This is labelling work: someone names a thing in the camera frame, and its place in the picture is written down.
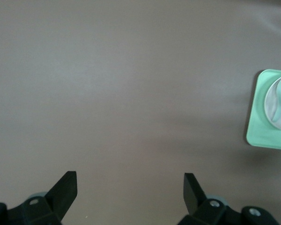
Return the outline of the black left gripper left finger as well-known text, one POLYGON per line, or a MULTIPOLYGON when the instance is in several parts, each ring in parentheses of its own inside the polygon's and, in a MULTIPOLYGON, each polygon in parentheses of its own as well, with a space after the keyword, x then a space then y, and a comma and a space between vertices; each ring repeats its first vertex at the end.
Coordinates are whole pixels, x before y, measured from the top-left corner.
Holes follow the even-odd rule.
POLYGON ((77 193, 77 174, 68 171, 44 196, 33 196, 12 209, 0 202, 0 225, 60 225, 77 193))

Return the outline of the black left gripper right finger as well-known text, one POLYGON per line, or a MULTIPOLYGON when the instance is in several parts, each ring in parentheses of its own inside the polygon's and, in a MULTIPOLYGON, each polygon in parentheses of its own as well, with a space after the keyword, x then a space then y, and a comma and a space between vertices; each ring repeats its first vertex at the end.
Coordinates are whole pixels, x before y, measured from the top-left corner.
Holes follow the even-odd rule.
POLYGON ((267 210, 245 206, 237 212, 223 201, 207 197, 192 173, 184 174, 183 197, 188 215, 180 225, 278 225, 267 210))

